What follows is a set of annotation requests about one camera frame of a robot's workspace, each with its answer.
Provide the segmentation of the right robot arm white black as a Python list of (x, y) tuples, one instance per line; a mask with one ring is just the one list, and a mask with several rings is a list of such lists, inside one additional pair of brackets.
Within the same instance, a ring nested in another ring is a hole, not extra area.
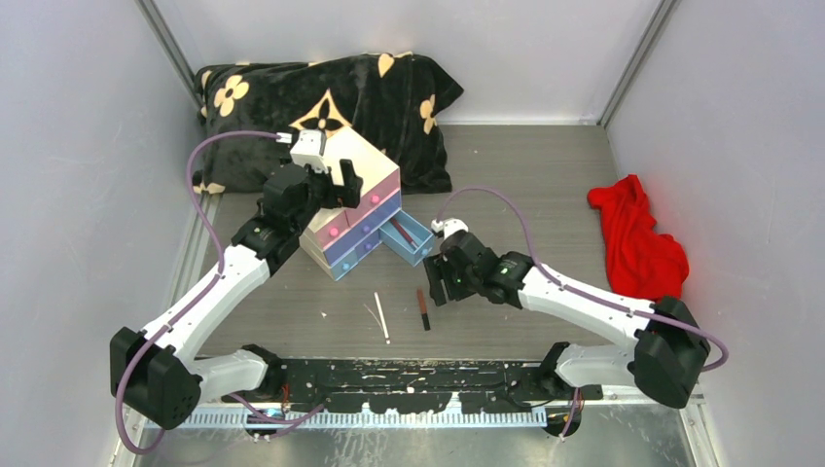
[(497, 255), (459, 231), (424, 259), (436, 306), (478, 295), (548, 314), (604, 338), (554, 343), (534, 383), (552, 399), (595, 385), (634, 387), (673, 409), (687, 406), (710, 354), (707, 334), (679, 299), (633, 299), (567, 277), (520, 252)]

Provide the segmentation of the white makeup pencil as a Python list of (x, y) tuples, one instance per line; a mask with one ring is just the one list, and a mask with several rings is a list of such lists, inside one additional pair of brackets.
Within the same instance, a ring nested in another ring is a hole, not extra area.
[(380, 296), (379, 296), (378, 292), (374, 292), (374, 298), (375, 298), (375, 302), (376, 302), (376, 306), (377, 306), (379, 323), (380, 323), (380, 326), (381, 326), (381, 330), (382, 330), (382, 333), (383, 333), (383, 336), (384, 336), (385, 343), (390, 345), (391, 344), (391, 338), (390, 338), (390, 335), (389, 335), (389, 332), (388, 332), (386, 319), (385, 319), (385, 314), (384, 314), (384, 311), (383, 311), (382, 303), (381, 303)]

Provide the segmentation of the brown short lip pencil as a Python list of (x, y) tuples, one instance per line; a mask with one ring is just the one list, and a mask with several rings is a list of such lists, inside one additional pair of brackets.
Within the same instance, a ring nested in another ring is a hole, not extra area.
[(420, 312), (420, 316), (421, 316), (421, 320), (422, 320), (423, 329), (424, 329), (424, 331), (430, 331), (431, 330), (431, 324), (430, 324), (429, 315), (428, 315), (427, 303), (426, 303), (424, 292), (421, 288), (416, 289), (416, 299), (417, 299), (417, 303), (418, 303), (418, 307), (419, 307), (419, 312)]

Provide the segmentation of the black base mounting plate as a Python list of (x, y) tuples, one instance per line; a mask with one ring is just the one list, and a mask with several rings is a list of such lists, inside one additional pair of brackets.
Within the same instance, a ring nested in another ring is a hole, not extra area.
[(286, 359), (279, 389), (241, 391), (253, 405), (285, 402), (296, 412), (442, 413), (456, 399), (464, 414), (520, 413), (569, 405), (573, 390), (539, 376), (538, 362), (508, 360)]

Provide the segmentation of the aluminium slotted rail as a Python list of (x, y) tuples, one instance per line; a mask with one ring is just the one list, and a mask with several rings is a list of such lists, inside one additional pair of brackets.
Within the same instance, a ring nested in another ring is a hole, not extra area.
[[(458, 408), (449, 408), (440, 413), (319, 413), (303, 422), (303, 429), (427, 429), (427, 428), (509, 428), (545, 427), (547, 416), (541, 410), (526, 413), (462, 413)], [(254, 417), (244, 408), (199, 409), (180, 426), (181, 429), (231, 429), (261, 428), (275, 429), (268, 423)]]

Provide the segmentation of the red makeup pencil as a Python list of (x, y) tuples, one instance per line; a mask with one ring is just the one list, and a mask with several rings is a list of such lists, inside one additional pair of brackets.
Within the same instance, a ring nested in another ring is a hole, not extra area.
[(390, 223), (395, 228), (395, 230), (399, 233), (399, 235), (407, 242), (407, 244), (412, 248), (417, 248), (417, 243), (414, 238), (410, 235), (410, 233), (401, 225), (401, 223), (396, 218), (391, 218)]

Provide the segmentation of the black floral plush blanket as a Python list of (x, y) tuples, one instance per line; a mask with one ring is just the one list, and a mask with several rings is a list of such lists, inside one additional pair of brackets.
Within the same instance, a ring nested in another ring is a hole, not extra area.
[(400, 167), (406, 194), (448, 193), (448, 153), (436, 117), (463, 88), (434, 59), (406, 52), (320, 62), (209, 65), (194, 76), (210, 144), (193, 175), (200, 193), (255, 193), (286, 160), (283, 143), (259, 132), (352, 129)]

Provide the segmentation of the red cloth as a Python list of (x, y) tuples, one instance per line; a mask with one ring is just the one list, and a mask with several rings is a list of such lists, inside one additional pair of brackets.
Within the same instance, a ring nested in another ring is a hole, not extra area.
[(608, 283), (620, 295), (659, 301), (681, 298), (690, 266), (680, 242), (657, 233), (651, 202), (635, 174), (587, 194), (599, 213)]

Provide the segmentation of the pastel mini drawer organizer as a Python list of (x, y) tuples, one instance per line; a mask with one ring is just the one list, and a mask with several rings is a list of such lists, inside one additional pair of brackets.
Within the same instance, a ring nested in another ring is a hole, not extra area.
[[(400, 167), (351, 128), (326, 141), (324, 160), (336, 183), (341, 182), (341, 159), (352, 160), (363, 179), (360, 205), (320, 210), (304, 230), (301, 247), (334, 280), (353, 271), (382, 244), (411, 266), (419, 265), (431, 253), (434, 236), (402, 209)], [(399, 235), (391, 218), (410, 233), (416, 249)]]

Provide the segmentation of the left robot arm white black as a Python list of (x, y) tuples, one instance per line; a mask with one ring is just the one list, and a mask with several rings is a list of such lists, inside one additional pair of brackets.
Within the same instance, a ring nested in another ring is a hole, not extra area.
[(279, 169), (265, 183), (256, 215), (220, 251), (210, 273), (143, 329), (123, 327), (115, 334), (110, 378), (117, 410), (129, 407), (171, 430), (202, 402), (242, 392), (269, 402), (281, 394), (282, 361), (256, 344), (222, 357), (197, 354), (235, 307), (299, 249), (321, 209), (359, 205), (363, 179), (352, 161), (339, 165), (339, 185), (331, 170), (293, 163)]

